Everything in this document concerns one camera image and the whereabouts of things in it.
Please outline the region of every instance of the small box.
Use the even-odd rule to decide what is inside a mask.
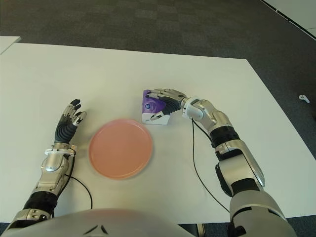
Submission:
[[[143,92],[143,108],[142,108],[142,123],[144,124],[159,124],[159,125],[167,125],[170,119],[170,115],[164,115],[154,121],[150,120],[150,118],[164,109],[166,103],[155,98],[148,97],[146,98],[147,93],[150,90],[144,90]]]

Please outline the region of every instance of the round plate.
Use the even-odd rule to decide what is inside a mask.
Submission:
[[[102,126],[93,136],[89,160],[100,174],[124,179],[146,166],[152,150],[152,138],[143,125],[131,119],[117,119]]]

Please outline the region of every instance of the black cable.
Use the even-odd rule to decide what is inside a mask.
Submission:
[[[75,166],[76,151],[75,151],[74,149],[72,149],[72,148],[70,148],[70,149],[73,150],[74,153],[75,153],[74,156],[73,156],[73,163],[72,163],[72,165],[71,165],[71,169],[70,169],[70,172],[69,172],[69,175],[72,175],[73,170],[74,170],[74,166]],[[69,180],[70,180],[70,177],[67,179],[67,181],[66,181],[64,187],[60,190],[59,194],[57,195],[57,199],[59,198],[59,196],[61,195],[61,193],[63,192],[63,190],[64,190],[65,187],[67,186],[67,184],[69,183]],[[53,210],[53,212],[51,213],[51,218],[54,218],[54,217],[55,217],[55,214],[54,214],[54,210]]]
[[[75,178],[75,177],[73,177],[73,176],[71,176],[71,175],[67,175],[67,174],[65,174],[66,176],[68,176],[69,178],[72,178],[72,179],[74,179],[74,180],[77,180],[82,186],[84,186],[84,188],[87,190],[87,192],[88,192],[88,194],[89,194],[89,196],[90,196],[90,209],[92,209],[92,207],[93,207],[93,201],[92,201],[92,196],[91,196],[91,193],[90,193],[90,191],[89,191],[89,189],[87,188],[87,186],[86,185],[84,185],[83,184],[83,182],[81,182],[79,179],[77,179],[77,178]]]
[[[202,185],[205,187],[205,189],[208,191],[208,193],[214,198],[215,201],[217,201],[218,204],[220,204],[228,213],[229,213],[229,210],[219,202],[219,200],[216,199],[216,197],[214,197],[214,195],[208,190],[208,188],[205,186],[205,184],[203,183],[203,181],[201,180],[199,174],[198,174],[198,171],[197,171],[197,167],[196,167],[196,162],[195,162],[195,158],[194,158],[194,144],[195,144],[195,139],[194,139],[194,124],[208,137],[209,140],[211,140],[209,138],[209,136],[207,135],[207,133],[200,127],[197,125],[197,123],[193,120],[192,120],[192,134],[193,134],[193,149],[192,149],[192,157],[193,157],[193,165],[194,165],[194,170],[196,171],[196,174],[198,176],[198,179],[201,181]]]
[[[207,138],[209,139],[209,141],[212,143],[211,138],[210,138],[209,135],[204,131],[204,129],[201,128],[201,127],[197,124],[197,122],[194,121],[193,118],[192,118],[191,120],[192,120],[192,122],[206,135],[206,137],[207,137]]]

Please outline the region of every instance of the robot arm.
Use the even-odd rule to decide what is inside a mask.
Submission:
[[[200,122],[207,130],[219,160],[217,177],[223,191],[232,197],[229,237],[296,236],[277,203],[263,190],[262,170],[223,112],[207,100],[172,89],[152,90],[147,96],[168,102],[152,120],[181,109],[183,117]]]
[[[45,151],[47,157],[41,165],[41,177],[23,210],[16,214],[6,231],[24,228],[52,217],[57,199],[69,179],[65,174],[72,173],[76,147],[69,143],[86,116],[86,112],[75,114],[80,107],[80,100],[76,99],[65,108],[55,131],[54,145]]]

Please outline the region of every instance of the white table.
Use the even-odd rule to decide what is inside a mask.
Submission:
[[[0,36],[0,55],[3,54],[11,45],[21,40],[19,36]]]
[[[73,139],[79,148],[73,175],[90,188],[95,208],[144,210],[178,224],[228,221],[194,172],[191,121],[179,112],[168,126],[146,125],[154,152],[138,175],[111,180],[90,165],[88,145],[97,129],[113,119],[141,121],[143,90],[161,87],[212,101],[253,152],[265,190],[285,216],[316,214],[316,161],[247,60],[16,43],[0,66],[0,221],[10,222],[23,207],[40,176],[43,151],[74,98],[88,116]],[[198,130],[196,160],[201,178],[229,207],[214,150]],[[86,191],[71,181],[55,213],[88,208]]]

